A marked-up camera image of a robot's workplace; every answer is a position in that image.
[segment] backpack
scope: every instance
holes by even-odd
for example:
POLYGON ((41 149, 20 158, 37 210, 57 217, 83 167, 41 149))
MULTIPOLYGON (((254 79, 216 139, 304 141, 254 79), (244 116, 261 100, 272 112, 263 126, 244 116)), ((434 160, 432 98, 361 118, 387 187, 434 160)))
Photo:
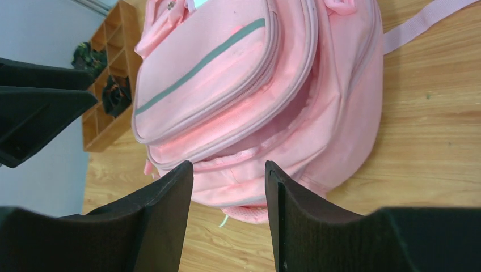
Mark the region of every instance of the backpack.
POLYGON ((148 0, 132 115, 144 172, 190 160, 192 200, 249 223, 268 221, 267 160, 325 197, 373 148, 383 55, 474 2, 434 0, 383 34, 375 0, 148 0))

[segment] wooden table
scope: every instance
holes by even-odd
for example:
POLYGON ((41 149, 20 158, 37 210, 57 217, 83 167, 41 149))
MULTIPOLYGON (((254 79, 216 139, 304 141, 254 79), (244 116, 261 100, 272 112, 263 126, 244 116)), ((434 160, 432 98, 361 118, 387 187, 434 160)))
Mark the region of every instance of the wooden table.
MULTIPOLYGON (((146 0, 128 0, 143 21, 146 0)), ((379 0, 385 31, 430 0, 379 0)), ((369 213, 381 206, 481 206, 481 3, 385 57, 383 117, 368 161, 328 195, 369 213)), ((151 182, 145 147, 126 133, 91 154, 83 211, 151 182)), ((268 226, 193 203, 180 271, 273 271, 268 226)))

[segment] wooden compartment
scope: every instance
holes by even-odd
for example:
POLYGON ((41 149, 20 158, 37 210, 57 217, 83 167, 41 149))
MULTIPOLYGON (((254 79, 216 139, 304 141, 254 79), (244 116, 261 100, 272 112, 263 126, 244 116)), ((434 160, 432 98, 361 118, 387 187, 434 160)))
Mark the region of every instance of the wooden compartment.
POLYGON ((130 92, 134 98, 137 73, 142 63, 142 58, 134 52, 139 41, 137 11, 120 0, 90 39, 93 49, 106 51, 108 65, 88 89, 99 102, 82 115, 85 151, 102 152, 130 129, 132 106, 116 118, 107 115, 102 106, 102 91, 109 75, 129 77, 130 92))

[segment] gray-green stripe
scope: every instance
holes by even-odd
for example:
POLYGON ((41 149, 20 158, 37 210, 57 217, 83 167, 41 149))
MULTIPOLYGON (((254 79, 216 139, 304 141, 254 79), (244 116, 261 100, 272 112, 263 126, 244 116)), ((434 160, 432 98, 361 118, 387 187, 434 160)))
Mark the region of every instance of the gray-green stripe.
POLYGON ((236 32, 232 35, 229 39, 227 39, 223 44, 216 47, 212 50, 207 56, 205 56, 192 70, 186 73, 183 77, 181 77, 177 82, 172 84, 169 88, 165 89, 164 91, 160 92, 159 94, 155 95, 152 99, 150 99, 147 103, 143 106, 139 107, 136 110, 136 115, 148 110, 150 107, 155 105, 155 103, 161 101, 164 97, 174 92, 177 88, 182 86, 185 82, 193 78, 202 68, 204 68, 207 64, 209 64, 213 59, 217 56, 225 52, 235 43, 249 35, 250 33, 254 32, 258 28, 265 27, 265 19, 258 19, 254 22, 248 24, 247 26, 243 27, 241 30, 236 32))

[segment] gray surface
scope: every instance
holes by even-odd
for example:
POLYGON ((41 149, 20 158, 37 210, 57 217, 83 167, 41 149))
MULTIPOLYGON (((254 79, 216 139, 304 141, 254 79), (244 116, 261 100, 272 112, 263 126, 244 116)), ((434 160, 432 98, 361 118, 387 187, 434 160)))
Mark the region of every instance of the gray surface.
MULTIPOLYGON (((71 68, 75 47, 103 18, 67 0, 0 1, 0 56, 71 68)), ((15 169, 0 167, 0 205, 63 216, 81 212, 88 154, 80 119, 15 169)))

